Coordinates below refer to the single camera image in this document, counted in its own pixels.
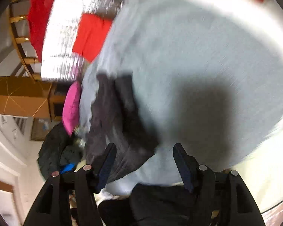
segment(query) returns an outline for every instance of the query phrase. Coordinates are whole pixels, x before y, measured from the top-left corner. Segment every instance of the white wall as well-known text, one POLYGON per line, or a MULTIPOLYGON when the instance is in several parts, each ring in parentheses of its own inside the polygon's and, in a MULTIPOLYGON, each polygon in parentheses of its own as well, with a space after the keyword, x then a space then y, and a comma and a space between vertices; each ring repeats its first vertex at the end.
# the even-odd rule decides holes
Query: white wall
POLYGON ((19 226, 13 194, 0 190, 0 214, 8 226, 19 226))
POLYGON ((0 62, 0 76, 10 76, 17 65, 20 63, 18 54, 15 49, 13 49, 6 58, 0 62))
POLYGON ((26 119, 22 135, 14 119, 5 117, 7 122, 1 124, 0 115, 0 181, 14 186, 15 203, 23 223, 44 184, 37 164, 42 142, 30 140, 33 118, 26 119))

